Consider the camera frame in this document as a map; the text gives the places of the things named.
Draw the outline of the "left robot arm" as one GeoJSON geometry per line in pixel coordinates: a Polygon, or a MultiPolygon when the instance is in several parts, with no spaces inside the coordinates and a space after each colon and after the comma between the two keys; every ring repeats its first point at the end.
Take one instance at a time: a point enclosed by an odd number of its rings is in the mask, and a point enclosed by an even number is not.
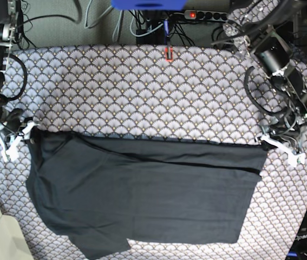
{"type": "Polygon", "coordinates": [[[212,41],[213,46],[227,44],[243,45],[248,55],[253,55],[270,82],[271,89],[281,96],[286,104],[279,111],[267,110],[251,94],[249,79],[254,67],[245,72],[244,88],[247,97],[259,111],[275,118],[271,125],[262,127],[260,140],[269,146],[299,155],[301,139],[307,126],[307,87],[302,73],[291,64],[292,50],[276,32],[275,25],[286,22],[307,5],[307,1],[278,1],[277,6],[258,22],[227,22],[232,34],[212,41]]]}

